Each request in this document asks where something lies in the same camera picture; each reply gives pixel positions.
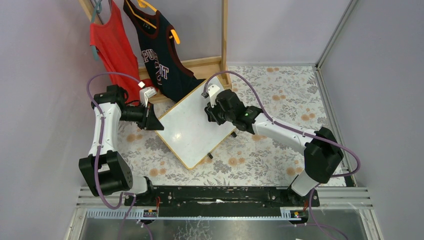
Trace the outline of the yellow framed whiteboard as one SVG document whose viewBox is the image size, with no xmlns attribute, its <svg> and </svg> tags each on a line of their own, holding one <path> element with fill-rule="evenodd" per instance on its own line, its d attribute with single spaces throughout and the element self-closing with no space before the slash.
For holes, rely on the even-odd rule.
<svg viewBox="0 0 424 240">
<path fill-rule="evenodd" d="M 156 131 L 188 170 L 195 168 L 236 129 L 229 122 L 218 125 L 208 121 L 205 107 L 210 101 L 202 96 L 206 83 L 223 89 L 218 77 L 205 80 L 159 118 L 164 129 Z"/>
</svg>

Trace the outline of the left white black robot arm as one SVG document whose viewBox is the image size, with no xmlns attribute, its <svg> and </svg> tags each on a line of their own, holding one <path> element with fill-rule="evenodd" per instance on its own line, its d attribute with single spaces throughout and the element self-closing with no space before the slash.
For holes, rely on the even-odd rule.
<svg viewBox="0 0 424 240">
<path fill-rule="evenodd" d="M 106 92 L 95 94 L 91 107 L 95 114 L 95 128 L 88 156 L 78 162 L 79 170 L 91 193 L 98 197 L 98 189 L 105 196 L 129 191 L 134 184 L 130 167 L 118 152 L 120 121 L 134 122 L 141 130 L 162 131 L 154 105 L 126 104 L 128 92 L 118 85 L 109 85 Z"/>
</svg>

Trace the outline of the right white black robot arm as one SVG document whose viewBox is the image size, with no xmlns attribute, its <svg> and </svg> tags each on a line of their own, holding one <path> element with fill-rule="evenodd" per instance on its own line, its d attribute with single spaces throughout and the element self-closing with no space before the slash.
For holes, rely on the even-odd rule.
<svg viewBox="0 0 424 240">
<path fill-rule="evenodd" d="M 245 106 L 232 90 L 219 90 L 211 85 L 203 92 L 207 100 L 205 112 L 211 123 L 219 126 L 231 123 L 242 132 L 263 136 L 289 146 L 304 157 L 304 169 L 288 190 L 304 197 L 318 184 L 326 184 L 344 158 L 332 131 L 305 129 L 289 123 L 279 123 L 256 106 Z"/>
</svg>

